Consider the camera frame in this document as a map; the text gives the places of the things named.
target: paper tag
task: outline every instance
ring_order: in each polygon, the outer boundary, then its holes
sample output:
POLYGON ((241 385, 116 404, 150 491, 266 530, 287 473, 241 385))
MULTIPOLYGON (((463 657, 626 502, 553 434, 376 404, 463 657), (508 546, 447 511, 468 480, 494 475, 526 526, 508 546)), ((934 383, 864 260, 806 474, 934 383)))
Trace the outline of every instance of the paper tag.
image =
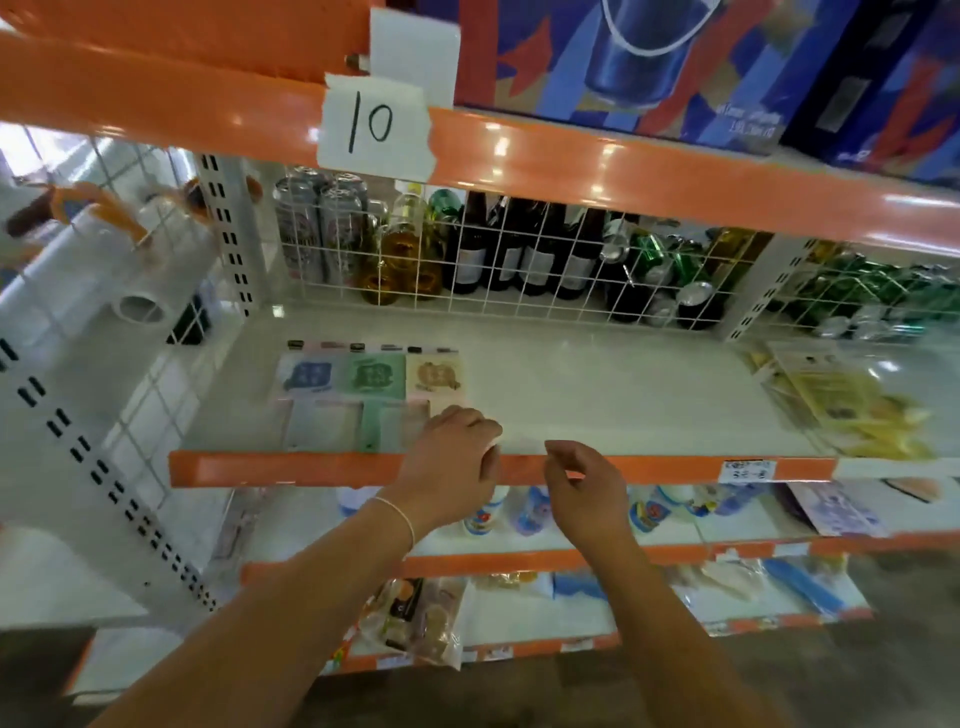
POLYGON ((726 551, 721 551, 716 556, 713 557, 714 561, 719 561, 723 563, 725 561, 739 561, 740 554, 736 552, 735 548, 728 548, 726 551))
POLYGON ((583 640, 560 645, 561 652, 583 652, 587 649, 593 649, 593 638, 587 637, 583 640))
POLYGON ((774 544, 774 558, 778 556, 806 556, 810 552, 810 541, 798 544, 774 544))
POLYGON ((773 480, 776 460, 724 460, 718 483, 758 483, 773 480))
POLYGON ((426 182, 437 164, 423 89, 372 76, 326 74, 317 144, 322 168, 426 182))
POLYGON ((376 660, 377 669, 394 669, 395 667, 408 667, 414 663, 413 655, 391 655, 390 657, 380 657, 376 660))
POLYGON ((513 660, 514 659, 514 646, 507 644, 504 647, 494 647, 490 652, 484 656, 483 661, 485 663, 495 662, 496 660, 513 660))

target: product box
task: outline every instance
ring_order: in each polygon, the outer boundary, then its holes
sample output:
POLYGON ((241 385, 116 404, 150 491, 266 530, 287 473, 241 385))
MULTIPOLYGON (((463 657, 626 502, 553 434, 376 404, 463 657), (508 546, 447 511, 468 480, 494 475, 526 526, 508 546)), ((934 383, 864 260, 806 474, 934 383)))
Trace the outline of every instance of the product box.
POLYGON ((419 0, 460 24, 455 102, 768 153, 859 0, 419 0))
POLYGON ((830 164, 960 186, 960 0, 864 6, 784 143, 830 164))

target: finger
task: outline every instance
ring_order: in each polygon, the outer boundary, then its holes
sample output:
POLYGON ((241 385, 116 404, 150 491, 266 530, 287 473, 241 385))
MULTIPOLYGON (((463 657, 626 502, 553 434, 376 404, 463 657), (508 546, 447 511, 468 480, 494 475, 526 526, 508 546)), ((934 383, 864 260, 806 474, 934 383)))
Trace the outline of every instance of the finger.
POLYGON ((450 422, 452 425, 462 425, 464 427, 469 427, 474 423, 478 423, 483 420, 483 413, 479 409, 473 409, 468 407, 467 409, 461 408, 457 412, 454 412, 450 415, 450 422))
POLYGON ((497 420, 481 420, 470 426, 470 434, 475 436, 486 449, 503 434, 503 427, 497 420))
POLYGON ((549 453, 547 453, 546 460, 543 461, 543 482, 546 483, 546 487, 550 491, 551 499, 563 498, 567 489, 571 487, 564 466, 549 453))
POLYGON ((448 406, 447 409, 445 409, 439 415, 434 415, 429 420, 427 420, 426 425, 423 426, 423 429, 430 430, 442 425, 462 409, 463 407, 461 407, 459 404, 451 404, 450 406, 448 406))
POLYGON ((487 450, 480 461, 480 480, 496 485, 500 482, 500 446, 494 445, 487 450))
POLYGON ((593 468, 603 467, 607 458, 589 445, 575 440, 547 440, 543 443, 548 454, 569 471, 586 475, 593 468))

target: hand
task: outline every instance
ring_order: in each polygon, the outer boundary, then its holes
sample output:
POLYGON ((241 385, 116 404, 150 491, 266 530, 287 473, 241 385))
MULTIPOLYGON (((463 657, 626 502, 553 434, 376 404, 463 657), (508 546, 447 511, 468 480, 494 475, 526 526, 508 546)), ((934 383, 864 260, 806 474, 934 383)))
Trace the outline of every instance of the hand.
POLYGON ((543 478, 553 518, 566 538, 590 561, 611 541, 634 541, 627 512, 627 484, 613 464, 583 443, 547 440, 543 478), (565 471, 583 473, 572 482, 565 471))
POLYGON ((418 540, 472 516, 493 494, 500 448, 491 445, 502 432, 478 410, 450 405, 426 424, 380 495, 406 514, 418 540))

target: silver can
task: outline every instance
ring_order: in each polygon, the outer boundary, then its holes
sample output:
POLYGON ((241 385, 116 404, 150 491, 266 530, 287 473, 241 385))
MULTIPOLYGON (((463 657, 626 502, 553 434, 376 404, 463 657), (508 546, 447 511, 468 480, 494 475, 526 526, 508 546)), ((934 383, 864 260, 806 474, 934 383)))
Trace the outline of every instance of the silver can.
POLYGON ((297 177, 301 180, 310 182, 313 191, 317 197, 333 184, 334 175, 327 169, 317 169, 316 167, 296 166, 293 168, 291 177, 297 177))
POLYGON ((353 192, 360 201, 362 209, 365 212, 367 211, 370 196, 367 192, 367 183, 363 181, 362 177, 351 175, 350 172, 337 172, 337 174, 333 176, 333 184, 340 189, 348 189, 353 192))
POLYGON ((367 224, 363 204, 352 190, 328 187, 320 196, 320 223, 326 282, 351 285, 367 224))
POLYGON ((307 180, 284 177, 274 187, 274 210, 280 247, 290 277, 324 282, 317 196, 307 180))

